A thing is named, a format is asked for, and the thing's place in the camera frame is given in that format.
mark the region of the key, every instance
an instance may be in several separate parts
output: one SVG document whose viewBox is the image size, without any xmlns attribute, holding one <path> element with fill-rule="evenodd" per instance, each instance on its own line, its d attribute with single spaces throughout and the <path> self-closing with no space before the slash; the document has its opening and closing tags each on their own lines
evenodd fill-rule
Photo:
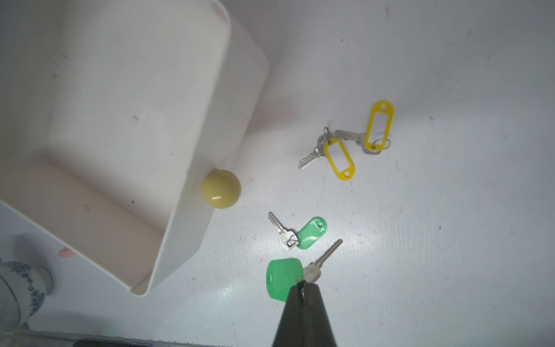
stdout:
<svg viewBox="0 0 555 347">
<path fill-rule="evenodd" d="M 318 145 L 314 148 L 312 153 L 310 153 L 305 158 L 303 158 L 301 161 L 299 161 L 299 169 L 302 170 L 302 169 L 306 168 L 308 165 L 315 162 L 317 159 L 320 159 L 320 158 L 325 156 L 324 155 L 324 142 L 326 142 L 326 138 L 327 138 L 326 134 L 324 134 L 324 135 L 322 135 L 318 138 Z"/>
<path fill-rule="evenodd" d="M 354 141 L 357 145 L 362 147 L 362 151 L 366 154 L 380 154 L 381 152 L 381 150 L 379 152 L 371 152 L 366 148 L 366 146 L 364 145 L 364 138 L 366 137 L 366 133 L 354 133 L 348 132 L 346 130 L 336 130 L 334 134 L 338 139 Z M 386 141 L 388 142 L 388 145 L 386 145 L 383 149 L 389 148 L 389 145 L 391 144 L 388 139 Z"/>
<path fill-rule="evenodd" d="M 364 146 L 364 136 L 366 133 L 354 133 L 345 130 L 336 130 L 335 136 L 338 139 L 354 141 L 359 146 Z"/>
<path fill-rule="evenodd" d="M 331 245 L 331 247 L 328 248 L 326 252 L 324 252 L 321 257 L 307 265 L 302 270 L 305 281 L 307 281 L 308 283 L 314 283 L 318 280 L 318 278 L 320 278 L 322 274 L 320 268 L 322 267 L 326 259 L 328 259 L 331 254 L 337 249 L 337 247 L 339 247 L 342 243 L 342 239 L 337 240 L 333 245 Z"/>
<path fill-rule="evenodd" d="M 278 228 L 279 233 L 281 235 L 281 242 L 289 249 L 293 248 L 294 246 L 299 245 L 299 239 L 297 235 L 291 230 L 285 229 L 283 224 L 274 216 L 272 212 L 268 212 L 268 218 L 270 221 Z"/>
</svg>

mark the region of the green key tag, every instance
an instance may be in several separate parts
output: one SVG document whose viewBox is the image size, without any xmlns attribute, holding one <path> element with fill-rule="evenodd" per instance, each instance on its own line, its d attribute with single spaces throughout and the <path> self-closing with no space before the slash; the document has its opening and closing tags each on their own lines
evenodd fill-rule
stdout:
<svg viewBox="0 0 555 347">
<path fill-rule="evenodd" d="M 307 249 L 312 246 L 319 238 L 326 233 L 326 222 L 320 217 L 315 217 L 310 220 L 298 233 L 300 249 Z"/>
<path fill-rule="evenodd" d="M 296 258 L 272 260 L 266 269 L 266 289 L 272 299 L 286 302 L 289 290 L 304 279 L 301 261 Z"/>
</svg>

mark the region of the white plastic tray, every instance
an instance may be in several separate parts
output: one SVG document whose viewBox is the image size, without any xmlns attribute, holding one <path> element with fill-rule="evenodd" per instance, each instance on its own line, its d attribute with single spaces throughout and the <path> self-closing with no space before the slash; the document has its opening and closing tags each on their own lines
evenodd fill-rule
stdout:
<svg viewBox="0 0 555 347">
<path fill-rule="evenodd" d="M 144 295 L 199 249 L 267 59 L 217 1 L 8 7 L 0 199 Z"/>
</svg>

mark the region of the yellow ball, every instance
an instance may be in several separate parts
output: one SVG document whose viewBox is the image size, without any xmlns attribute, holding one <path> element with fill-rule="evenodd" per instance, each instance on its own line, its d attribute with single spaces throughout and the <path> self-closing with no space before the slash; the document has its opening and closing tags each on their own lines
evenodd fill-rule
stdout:
<svg viewBox="0 0 555 347">
<path fill-rule="evenodd" d="M 228 208 L 239 199 L 241 182 L 231 171 L 214 169 L 204 179 L 202 193 L 210 206 Z"/>
</svg>

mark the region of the metal key ring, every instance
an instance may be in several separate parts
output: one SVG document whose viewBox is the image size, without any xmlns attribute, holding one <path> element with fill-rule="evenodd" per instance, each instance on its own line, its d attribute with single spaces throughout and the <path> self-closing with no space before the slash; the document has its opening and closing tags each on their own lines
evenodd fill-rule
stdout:
<svg viewBox="0 0 555 347">
<path fill-rule="evenodd" d="M 391 147 L 391 141 L 388 138 L 383 138 L 382 137 L 382 138 L 379 138 L 379 139 L 375 140 L 374 142 L 372 142 L 372 149 L 376 148 L 376 142 L 378 142 L 378 141 L 385 141 L 386 142 L 385 146 L 382 149 L 380 149 L 380 152 L 384 149 L 387 149 L 387 148 Z"/>
<path fill-rule="evenodd" d="M 324 127 L 324 141 L 326 141 L 327 139 L 333 137 L 333 136 L 329 136 L 329 137 L 328 137 L 328 134 L 331 134 L 331 133 L 330 133 L 330 128 Z"/>
<path fill-rule="evenodd" d="M 293 237 L 294 237 L 294 236 L 291 236 L 291 237 L 289 238 L 289 240 L 287 240 L 287 241 L 285 242 L 285 245 L 286 245 L 288 248 L 293 248 L 294 246 L 298 246 L 299 243 L 300 243 L 298 240 L 291 240 Z"/>
</svg>

